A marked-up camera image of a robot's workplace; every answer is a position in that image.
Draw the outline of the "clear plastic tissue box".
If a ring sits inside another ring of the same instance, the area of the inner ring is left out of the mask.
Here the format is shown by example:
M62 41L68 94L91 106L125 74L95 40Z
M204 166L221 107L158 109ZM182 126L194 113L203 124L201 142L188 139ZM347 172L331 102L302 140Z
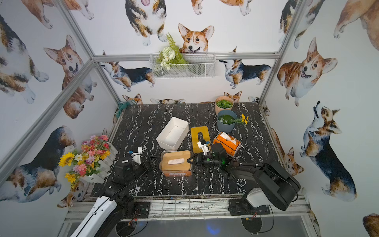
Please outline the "clear plastic tissue box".
M166 177L192 176L192 165L187 162L193 156L191 151L164 151L161 154L159 169Z

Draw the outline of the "light wooden slotted lid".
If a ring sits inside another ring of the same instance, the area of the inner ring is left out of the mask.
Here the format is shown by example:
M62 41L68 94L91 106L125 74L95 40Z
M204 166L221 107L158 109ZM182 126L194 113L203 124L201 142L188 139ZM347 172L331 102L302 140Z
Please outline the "light wooden slotted lid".
M163 152L161 155L160 167L162 171L189 171L191 164L187 162L192 157L192 152L177 151Z

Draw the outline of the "orange tissue pack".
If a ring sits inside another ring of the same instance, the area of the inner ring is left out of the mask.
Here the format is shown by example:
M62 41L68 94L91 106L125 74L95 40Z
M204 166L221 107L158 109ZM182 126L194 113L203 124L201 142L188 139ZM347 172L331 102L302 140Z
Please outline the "orange tissue pack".
M161 171L166 177L192 176L191 164L185 159L174 159L161 162Z
M225 132L219 132L214 138L213 144L221 144L230 157L235 157L241 147L241 142Z

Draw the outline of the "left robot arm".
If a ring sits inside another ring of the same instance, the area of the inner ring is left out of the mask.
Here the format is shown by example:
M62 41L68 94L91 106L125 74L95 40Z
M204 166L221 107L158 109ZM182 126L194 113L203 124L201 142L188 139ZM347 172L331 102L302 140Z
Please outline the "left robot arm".
M90 212L71 234L72 237L107 237L113 230L125 232L131 227L129 223L122 228L117 227L124 219L129 222L138 221L139 218L149 220L151 203L137 204L128 189L155 171L157 165L151 157L142 157L140 163L133 160L135 157L117 161L103 195L97 198Z

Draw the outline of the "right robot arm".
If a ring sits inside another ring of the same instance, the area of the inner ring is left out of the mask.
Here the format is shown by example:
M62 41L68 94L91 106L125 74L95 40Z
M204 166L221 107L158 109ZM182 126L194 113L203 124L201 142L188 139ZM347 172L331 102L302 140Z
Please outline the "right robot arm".
M301 185L278 162L268 160L266 163L243 163L227 154L221 144L203 145L202 153L187 159L195 166L217 167L229 179L244 179L257 184L247 192L246 202L257 208L272 204L285 211L297 200Z

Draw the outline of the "white rectangular tissue box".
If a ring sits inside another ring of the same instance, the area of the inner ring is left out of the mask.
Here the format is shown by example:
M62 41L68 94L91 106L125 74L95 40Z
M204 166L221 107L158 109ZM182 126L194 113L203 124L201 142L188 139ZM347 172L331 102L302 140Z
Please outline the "white rectangular tissue box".
M164 150L177 151L188 132L188 121L172 117L157 137L157 142Z

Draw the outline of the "blue-grey plant pot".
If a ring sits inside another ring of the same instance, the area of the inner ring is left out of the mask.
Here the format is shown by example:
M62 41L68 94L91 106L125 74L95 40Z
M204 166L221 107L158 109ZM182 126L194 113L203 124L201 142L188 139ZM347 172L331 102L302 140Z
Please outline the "blue-grey plant pot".
M217 127L220 132L230 133L234 129L237 119L235 112L222 110L217 115Z

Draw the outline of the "yellow wooden slotted lid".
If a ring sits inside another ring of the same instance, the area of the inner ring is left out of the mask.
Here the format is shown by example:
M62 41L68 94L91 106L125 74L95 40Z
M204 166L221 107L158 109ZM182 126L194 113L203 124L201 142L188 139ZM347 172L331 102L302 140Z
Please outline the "yellow wooden slotted lid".
M192 127L190 129L190 132L191 132L193 153L194 154L202 153L202 149L199 148L197 143L202 140L205 140L206 143L211 142L208 127L207 126Z

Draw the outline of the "yellow artificial flower sprig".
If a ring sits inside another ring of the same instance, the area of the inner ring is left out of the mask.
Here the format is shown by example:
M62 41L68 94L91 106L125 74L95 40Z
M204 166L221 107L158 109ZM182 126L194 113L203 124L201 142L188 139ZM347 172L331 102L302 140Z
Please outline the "yellow artificial flower sprig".
M247 125L248 122L249 122L249 117L245 116L244 114L242 114L240 117L235 119L235 123L237 123L237 124Z

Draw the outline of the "pink plant pot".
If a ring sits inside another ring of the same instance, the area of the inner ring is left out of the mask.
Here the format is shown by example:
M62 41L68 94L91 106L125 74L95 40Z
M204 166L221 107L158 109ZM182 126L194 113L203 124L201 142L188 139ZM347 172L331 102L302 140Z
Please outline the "pink plant pot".
M215 101L215 113L219 114L223 110L231 110L234 102L227 96L220 96Z

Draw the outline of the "colourful flower bouquet planter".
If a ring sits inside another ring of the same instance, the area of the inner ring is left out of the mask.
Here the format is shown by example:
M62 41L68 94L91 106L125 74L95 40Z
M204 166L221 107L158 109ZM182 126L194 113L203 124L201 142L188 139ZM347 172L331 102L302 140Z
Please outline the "colourful flower bouquet planter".
M58 164L60 167L70 168L65 178L72 188L80 181L103 183L117 153L107 135L93 135L82 142L79 152L75 150L64 154Z

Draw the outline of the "green cloth at corner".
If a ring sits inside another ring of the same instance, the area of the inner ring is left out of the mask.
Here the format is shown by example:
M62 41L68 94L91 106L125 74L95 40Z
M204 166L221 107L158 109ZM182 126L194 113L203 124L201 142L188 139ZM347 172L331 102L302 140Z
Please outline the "green cloth at corner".
M125 110L127 107L131 106L131 105L136 105L135 101L134 100L130 100L130 101L125 101L125 102L120 102L118 104L118 107L116 109L116 112L114 114L114 116L119 119L119 117L121 116L121 113L123 110Z

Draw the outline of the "white flowers with fern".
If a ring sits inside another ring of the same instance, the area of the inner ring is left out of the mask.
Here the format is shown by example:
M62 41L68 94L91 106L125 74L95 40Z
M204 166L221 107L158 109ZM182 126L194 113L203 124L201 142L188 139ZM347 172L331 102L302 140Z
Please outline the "white flowers with fern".
M166 70L174 69L178 65L188 64L173 37L169 33L166 34L166 37L168 46L159 52L156 63Z

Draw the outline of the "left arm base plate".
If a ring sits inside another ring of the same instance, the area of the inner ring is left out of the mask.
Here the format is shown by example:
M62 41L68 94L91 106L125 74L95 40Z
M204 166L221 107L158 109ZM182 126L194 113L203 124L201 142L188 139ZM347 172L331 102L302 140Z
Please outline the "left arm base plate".
M148 218L151 209L151 202L138 201L129 202L123 213L124 218Z

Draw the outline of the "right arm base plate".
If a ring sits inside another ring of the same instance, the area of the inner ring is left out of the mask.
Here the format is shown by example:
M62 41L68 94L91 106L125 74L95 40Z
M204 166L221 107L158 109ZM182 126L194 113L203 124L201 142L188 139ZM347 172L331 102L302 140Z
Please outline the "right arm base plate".
M271 214L268 205L254 207L248 201L242 199L230 199L228 204L228 211L231 216L256 216Z

